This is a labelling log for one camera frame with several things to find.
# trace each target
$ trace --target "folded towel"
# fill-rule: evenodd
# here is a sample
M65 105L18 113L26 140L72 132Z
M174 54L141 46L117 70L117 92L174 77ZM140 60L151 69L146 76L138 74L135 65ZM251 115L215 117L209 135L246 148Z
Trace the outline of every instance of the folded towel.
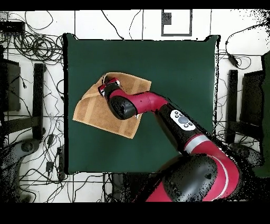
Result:
M98 87L102 85L106 76L109 79L118 78L121 88L127 94L150 90L151 81L120 72L106 73L78 102L73 120L132 139L138 129L142 115L133 116L127 120L119 120L113 115L106 99L98 91Z

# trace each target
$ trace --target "green table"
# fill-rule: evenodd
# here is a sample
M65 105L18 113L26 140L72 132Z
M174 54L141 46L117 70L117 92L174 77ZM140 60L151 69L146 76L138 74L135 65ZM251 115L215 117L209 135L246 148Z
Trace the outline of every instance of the green table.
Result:
M124 72L151 80L150 91L170 98L212 133L218 42L219 36L206 41L105 41L76 40L67 34L64 85L68 91L68 173L155 172L178 155L151 113L142 115L133 139L72 120L80 98L106 72Z

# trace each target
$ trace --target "white floor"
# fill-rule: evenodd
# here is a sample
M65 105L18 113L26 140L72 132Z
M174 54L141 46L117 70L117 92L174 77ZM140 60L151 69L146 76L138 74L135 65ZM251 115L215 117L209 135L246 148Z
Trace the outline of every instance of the white floor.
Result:
M25 12L13 11L9 12L9 19L25 19ZM50 11L53 17L53 23L43 29L36 30L37 33L50 34L50 35L62 35L63 33L73 33L79 39L119 39L113 26L105 19L101 11ZM112 24L117 28L118 33L124 39L142 39L142 22L143 22L143 39L144 40L204 40L210 34L219 34L221 35L221 43L219 49L225 49L225 41L227 38L240 30L243 30L249 26L260 23L264 18L258 16L256 11L252 10L193 10L193 22L192 22L192 37L161 37L161 10L126 10L126 11L104 11L108 19ZM130 24L133 17L135 17L132 27ZM181 11L173 11L172 15L177 15ZM34 11L27 12L27 22L31 27L39 29L47 26L51 22L51 17L46 11ZM189 19L185 18L182 23L189 23ZM267 33L263 28L256 28L253 30L244 31L233 35L229 39L227 45L227 50L231 54L251 54L251 55L263 55L268 52L270 49L270 44L268 44L269 39ZM23 88L23 83L21 82L21 92L20 96L25 100L28 109L32 112L32 92L33 92L33 66L30 60L23 57L22 55L14 55L12 53L18 53L14 49L8 50L9 54L4 54L5 58L19 62L21 66L21 77L26 79L25 84L26 89ZM224 56L223 59L219 62L219 77L227 83L227 74L230 69L237 69L233 67L230 62L225 59L227 56ZM262 69L261 58L260 56L249 56L251 58L252 64L248 69L240 70L238 69L238 89L242 89L242 77L244 73L257 71ZM241 68L248 66L249 60L243 58ZM51 117L44 117L44 127L46 130L50 129L52 123L52 128L55 126L56 120L60 124L59 129L63 132L63 101L60 98L60 95L56 91L55 84L57 84L61 79L64 78L63 69L61 64L56 64L54 66L47 66L48 72L45 73L44 80L44 95L47 96L44 98L44 103L46 108L44 108L44 115ZM222 80L219 80L218 84L218 97L226 95L226 86ZM59 85L59 90L63 91L63 82ZM241 92L238 92L238 118L240 111L240 97ZM226 97L223 97L218 102L224 104ZM218 107L218 120L225 120L226 116L226 103L224 107ZM10 112L9 119L19 118L21 115L28 115L27 109L21 102L21 110L19 112ZM55 129L54 134L59 134L60 132ZM12 142L19 133L13 133L9 135L9 142ZM18 137L17 140L21 140L27 137L31 137L32 131L23 133ZM236 141L240 140L241 136L236 137ZM61 137L61 144L63 144L64 138ZM59 147L60 142L58 141L51 148L51 156L56 153L56 148ZM258 144L254 144L254 149L259 150ZM44 156L42 146L40 149L26 157L24 162L33 160L22 164L20 174L24 175L29 169L38 169L43 174L45 172L46 162L43 162ZM22 188L27 188L27 190L35 192L37 198L35 202L45 202L48 197L59 187L57 184L48 184L48 185L35 185L35 184L44 184L46 179L42 177L37 172L30 171L28 175L21 181L23 185ZM96 175L100 177L89 177L90 175ZM102 173L79 173L74 176L69 176L68 181L66 182L62 191L49 202L70 202L72 200L72 191L80 188L87 179L87 183L79 191L76 192L76 202L96 202L101 198L102 194ZM57 180L55 172L51 177L53 180ZM106 190L110 193L111 186L106 184Z

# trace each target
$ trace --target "gray button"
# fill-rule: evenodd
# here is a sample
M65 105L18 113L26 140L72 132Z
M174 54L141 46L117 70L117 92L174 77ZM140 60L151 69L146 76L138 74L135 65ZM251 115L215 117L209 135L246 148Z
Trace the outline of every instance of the gray button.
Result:
M185 123L188 123L188 118L185 116L181 116L179 117L178 121L180 124L185 124Z

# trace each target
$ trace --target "button panel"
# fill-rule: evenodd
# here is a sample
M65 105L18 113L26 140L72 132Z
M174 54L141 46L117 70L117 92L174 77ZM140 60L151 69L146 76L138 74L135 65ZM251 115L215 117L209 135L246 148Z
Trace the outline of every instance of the button panel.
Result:
M170 117L183 130L194 130L196 128L195 125L178 110L173 110Z

